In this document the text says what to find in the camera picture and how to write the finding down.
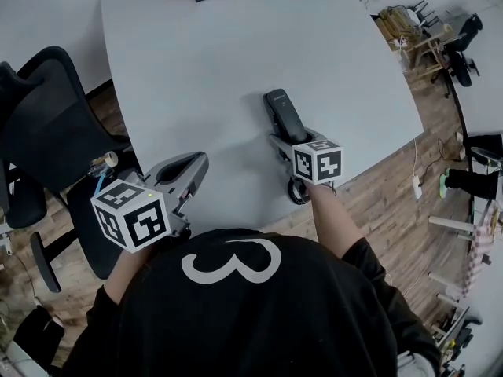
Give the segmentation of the grey office table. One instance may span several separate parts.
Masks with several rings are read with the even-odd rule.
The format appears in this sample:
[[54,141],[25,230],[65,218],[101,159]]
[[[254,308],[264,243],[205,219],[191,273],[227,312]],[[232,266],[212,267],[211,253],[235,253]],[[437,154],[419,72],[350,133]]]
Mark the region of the grey office table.
[[341,145],[350,180],[419,136],[413,96],[358,0],[101,0],[105,42],[141,168],[210,161],[191,228],[260,229],[295,210],[263,95]]

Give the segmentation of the light wooden legged table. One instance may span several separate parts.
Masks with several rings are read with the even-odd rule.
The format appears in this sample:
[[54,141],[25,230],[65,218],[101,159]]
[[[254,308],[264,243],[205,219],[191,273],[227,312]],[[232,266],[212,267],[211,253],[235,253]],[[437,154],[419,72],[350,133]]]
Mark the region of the light wooden legged table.
[[[486,215],[486,212],[488,211],[490,206],[495,206],[499,210],[496,229],[494,232],[494,244],[495,244],[497,229],[499,227],[502,227],[502,229],[503,229],[503,226],[500,223],[500,221],[503,220],[503,210],[496,204],[495,201],[490,201],[486,205],[478,224],[462,222],[462,221],[454,221],[454,220],[450,220],[450,219],[438,218],[438,217],[433,217],[433,216],[428,218],[428,222],[433,225],[439,225],[439,226],[442,226],[446,229],[452,229],[454,231],[457,231],[457,238],[458,239],[462,239],[462,240],[469,242],[469,248],[468,248],[468,253],[469,253],[469,251],[471,250],[471,246],[472,246],[472,240],[474,238],[475,228],[481,224],[481,221],[482,221],[483,217]],[[455,284],[454,282],[451,282],[451,281],[447,280],[446,278],[443,278],[440,275],[437,275],[435,273],[428,274],[429,279],[434,280],[435,282],[444,286],[445,293],[442,295],[438,294],[438,297],[441,300],[443,300],[444,302],[454,303],[454,302],[459,302],[460,300],[464,299],[461,297],[461,289],[463,286],[464,272],[465,272],[465,268],[467,266],[467,263],[468,263],[468,259],[464,262],[463,273],[461,275],[462,278],[461,278],[461,282],[459,284]],[[488,262],[484,266],[484,268],[488,267],[490,265],[491,265],[491,260],[489,257]]]

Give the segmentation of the black round bin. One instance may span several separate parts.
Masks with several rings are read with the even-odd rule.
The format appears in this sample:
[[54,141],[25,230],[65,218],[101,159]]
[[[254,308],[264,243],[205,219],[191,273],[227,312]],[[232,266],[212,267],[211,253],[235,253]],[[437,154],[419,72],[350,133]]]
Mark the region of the black round bin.
[[503,145],[495,150],[471,147],[470,151],[473,158],[483,165],[491,165],[492,167],[495,167],[503,164]]

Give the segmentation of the black telephone handset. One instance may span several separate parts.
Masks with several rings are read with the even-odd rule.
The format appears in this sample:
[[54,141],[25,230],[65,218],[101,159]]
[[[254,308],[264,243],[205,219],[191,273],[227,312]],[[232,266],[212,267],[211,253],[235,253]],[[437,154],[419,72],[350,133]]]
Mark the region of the black telephone handset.
[[[303,125],[298,112],[285,90],[276,89],[265,93],[263,95],[263,104],[272,123],[272,134],[276,134],[283,141],[291,145],[305,143],[307,139],[306,127]],[[311,183],[293,175],[292,161],[286,162],[282,159],[281,161],[287,168],[287,192],[290,200],[298,206],[308,203],[310,197],[307,192],[307,185]],[[334,189],[335,182],[331,181],[322,185]]]

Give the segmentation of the person's left forearm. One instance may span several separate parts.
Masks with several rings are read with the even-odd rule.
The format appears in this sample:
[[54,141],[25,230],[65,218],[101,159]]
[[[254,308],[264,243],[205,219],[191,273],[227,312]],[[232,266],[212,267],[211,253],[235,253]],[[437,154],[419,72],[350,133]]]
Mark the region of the person's left forearm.
[[159,246],[155,243],[135,253],[129,251],[121,253],[104,284],[107,296],[115,304],[119,305],[134,276],[149,262],[150,258],[156,255],[160,250]]

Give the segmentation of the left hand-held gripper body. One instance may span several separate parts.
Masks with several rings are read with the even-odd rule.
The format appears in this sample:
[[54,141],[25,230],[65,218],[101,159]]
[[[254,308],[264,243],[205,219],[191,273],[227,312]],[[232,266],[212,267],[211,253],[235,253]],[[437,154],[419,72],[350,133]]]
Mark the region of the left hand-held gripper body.
[[173,188],[150,186],[135,171],[115,179],[90,202],[105,238],[130,253],[167,237],[190,237],[189,221],[181,212],[184,201]]

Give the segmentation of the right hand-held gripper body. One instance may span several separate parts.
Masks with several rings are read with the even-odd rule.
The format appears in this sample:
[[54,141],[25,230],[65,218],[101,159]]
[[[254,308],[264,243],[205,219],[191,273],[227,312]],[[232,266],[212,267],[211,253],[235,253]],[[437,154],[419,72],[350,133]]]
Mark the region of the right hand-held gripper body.
[[343,147],[330,140],[290,147],[293,175],[313,185],[337,181],[343,176]]

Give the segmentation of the grey waist pouch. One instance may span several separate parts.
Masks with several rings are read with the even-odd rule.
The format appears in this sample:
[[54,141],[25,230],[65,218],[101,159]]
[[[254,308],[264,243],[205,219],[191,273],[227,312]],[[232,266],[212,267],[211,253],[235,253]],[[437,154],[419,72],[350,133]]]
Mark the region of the grey waist pouch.
[[435,377],[431,363],[419,353],[401,353],[397,366],[397,377]]

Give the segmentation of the checkered cloth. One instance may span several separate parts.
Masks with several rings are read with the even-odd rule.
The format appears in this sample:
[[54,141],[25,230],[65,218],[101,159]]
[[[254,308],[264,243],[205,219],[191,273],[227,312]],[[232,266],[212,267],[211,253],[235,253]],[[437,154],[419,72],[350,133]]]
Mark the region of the checkered cloth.
[[468,297],[488,262],[494,245],[494,232],[498,215],[499,210],[495,206],[490,206],[481,224],[475,228],[471,250],[468,253],[468,263],[464,272],[461,289],[462,298]]

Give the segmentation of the stack of woven baskets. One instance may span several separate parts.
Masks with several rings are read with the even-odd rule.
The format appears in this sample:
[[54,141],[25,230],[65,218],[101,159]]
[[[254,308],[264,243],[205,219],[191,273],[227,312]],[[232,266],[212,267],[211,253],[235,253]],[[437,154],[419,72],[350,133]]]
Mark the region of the stack of woven baskets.
[[394,39],[417,37],[421,35],[420,27],[410,18],[402,7],[388,7],[377,15],[371,15],[375,25],[387,42]]

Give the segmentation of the white router black antennas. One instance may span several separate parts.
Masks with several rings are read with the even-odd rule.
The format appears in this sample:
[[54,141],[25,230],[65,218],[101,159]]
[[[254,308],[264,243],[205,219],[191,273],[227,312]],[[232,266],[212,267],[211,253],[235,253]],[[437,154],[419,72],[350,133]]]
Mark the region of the white router black antennas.
[[422,0],[416,5],[409,5],[406,7],[406,12],[409,18],[418,26],[422,28],[430,28],[437,24],[440,19],[438,15],[435,15],[435,11],[425,12],[428,7],[428,2]]

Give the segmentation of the black mesh headrest office chair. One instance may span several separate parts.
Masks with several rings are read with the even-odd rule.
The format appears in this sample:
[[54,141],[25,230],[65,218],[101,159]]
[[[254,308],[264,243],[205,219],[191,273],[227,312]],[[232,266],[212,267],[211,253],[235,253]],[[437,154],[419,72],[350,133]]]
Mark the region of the black mesh headrest office chair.
[[30,237],[35,263],[47,288],[61,286],[51,266],[79,241],[96,277],[105,280],[121,252],[102,235],[90,198],[97,180],[94,160],[113,152],[119,163],[106,176],[108,185],[141,170],[127,137],[110,134],[93,113],[75,66],[59,46],[36,53],[19,71],[0,63],[0,159],[37,181],[70,214],[73,228],[45,245]]

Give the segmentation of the person's right forearm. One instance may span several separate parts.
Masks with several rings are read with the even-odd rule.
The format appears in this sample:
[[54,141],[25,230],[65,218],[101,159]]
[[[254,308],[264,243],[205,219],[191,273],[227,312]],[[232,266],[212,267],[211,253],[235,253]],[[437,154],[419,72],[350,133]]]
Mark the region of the person's right forearm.
[[307,185],[318,242],[342,258],[364,237],[342,202],[328,186]]

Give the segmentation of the light wooden stand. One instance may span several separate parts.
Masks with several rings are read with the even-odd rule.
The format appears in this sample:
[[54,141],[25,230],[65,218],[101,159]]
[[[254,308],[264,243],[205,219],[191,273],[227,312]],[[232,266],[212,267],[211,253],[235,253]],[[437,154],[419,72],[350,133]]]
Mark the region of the light wooden stand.
[[406,69],[403,74],[408,82],[415,82],[447,69],[444,46],[450,36],[453,36],[453,28],[444,24],[439,33],[421,40],[405,51]]

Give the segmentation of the person's black printed shirt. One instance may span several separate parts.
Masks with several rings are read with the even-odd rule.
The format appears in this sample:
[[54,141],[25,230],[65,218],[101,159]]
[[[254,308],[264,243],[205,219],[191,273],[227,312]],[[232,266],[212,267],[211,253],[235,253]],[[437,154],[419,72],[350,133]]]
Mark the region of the person's black printed shirt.
[[397,377],[440,353],[369,243],[208,232],[161,252],[114,302],[97,292],[61,377]]

